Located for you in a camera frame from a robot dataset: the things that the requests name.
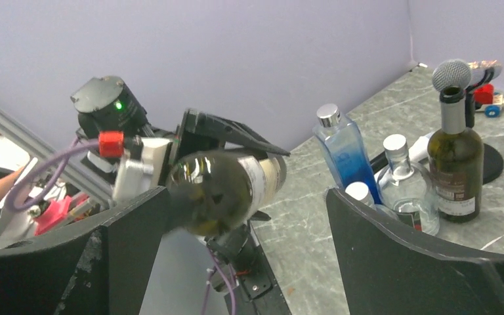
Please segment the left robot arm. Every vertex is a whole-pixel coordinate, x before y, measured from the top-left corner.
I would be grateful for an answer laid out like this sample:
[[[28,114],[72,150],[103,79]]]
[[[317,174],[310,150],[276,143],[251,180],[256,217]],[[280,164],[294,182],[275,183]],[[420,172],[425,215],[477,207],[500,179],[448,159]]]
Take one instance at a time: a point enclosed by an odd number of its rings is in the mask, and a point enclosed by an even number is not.
[[[162,186],[152,208],[174,226],[203,236],[237,228],[286,182],[288,152],[243,123],[189,108],[175,133],[157,135],[118,76],[90,79],[71,101],[78,133],[118,164],[114,201]]]

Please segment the clear round bottle front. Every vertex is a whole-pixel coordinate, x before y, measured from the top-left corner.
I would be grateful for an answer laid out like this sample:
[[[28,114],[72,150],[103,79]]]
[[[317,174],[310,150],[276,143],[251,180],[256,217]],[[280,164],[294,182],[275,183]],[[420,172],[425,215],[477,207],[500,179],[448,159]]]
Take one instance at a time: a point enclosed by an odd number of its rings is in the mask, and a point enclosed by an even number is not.
[[[378,211],[381,214],[385,214],[396,221],[398,220],[398,216],[394,211],[384,205],[375,203],[369,187],[364,182],[353,182],[349,184],[345,188],[345,193],[373,210]]]

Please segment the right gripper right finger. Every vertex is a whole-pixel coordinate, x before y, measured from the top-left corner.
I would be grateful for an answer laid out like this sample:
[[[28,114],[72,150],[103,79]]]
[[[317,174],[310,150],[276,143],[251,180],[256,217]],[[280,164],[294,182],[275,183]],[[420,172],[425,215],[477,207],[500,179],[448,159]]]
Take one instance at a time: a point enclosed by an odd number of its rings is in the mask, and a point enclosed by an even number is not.
[[[416,231],[337,188],[325,203],[351,314],[504,314],[504,254]]]

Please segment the dark wine bottle black neck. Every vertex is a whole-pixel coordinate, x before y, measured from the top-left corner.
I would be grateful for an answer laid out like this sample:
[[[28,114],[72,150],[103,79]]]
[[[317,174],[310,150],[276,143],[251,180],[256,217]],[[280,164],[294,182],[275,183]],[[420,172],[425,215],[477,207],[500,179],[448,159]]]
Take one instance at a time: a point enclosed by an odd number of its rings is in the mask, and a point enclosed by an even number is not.
[[[246,148],[210,150],[178,160],[166,180],[171,192],[190,202],[185,229],[203,237],[241,226],[282,189],[287,167],[282,156]]]

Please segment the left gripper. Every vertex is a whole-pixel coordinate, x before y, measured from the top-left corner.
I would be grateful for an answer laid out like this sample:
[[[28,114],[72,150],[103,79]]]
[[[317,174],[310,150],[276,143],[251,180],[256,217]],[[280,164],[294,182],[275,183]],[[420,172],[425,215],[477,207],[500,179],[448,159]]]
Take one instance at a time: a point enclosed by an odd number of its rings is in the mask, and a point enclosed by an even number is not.
[[[195,109],[184,112],[182,121],[170,140],[171,148],[160,175],[162,186],[166,185],[175,162],[198,151],[224,149],[227,144],[235,144],[280,156],[290,155],[290,152],[270,143],[244,123]],[[250,209],[247,215],[249,221],[266,222],[272,219],[269,214],[256,209]]]

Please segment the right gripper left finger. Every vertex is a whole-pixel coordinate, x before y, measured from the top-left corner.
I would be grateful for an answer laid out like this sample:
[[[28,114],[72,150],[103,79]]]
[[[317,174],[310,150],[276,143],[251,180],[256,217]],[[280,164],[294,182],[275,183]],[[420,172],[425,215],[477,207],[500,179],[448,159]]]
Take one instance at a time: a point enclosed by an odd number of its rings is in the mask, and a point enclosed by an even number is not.
[[[0,314],[138,314],[168,201],[156,188],[0,249]]]

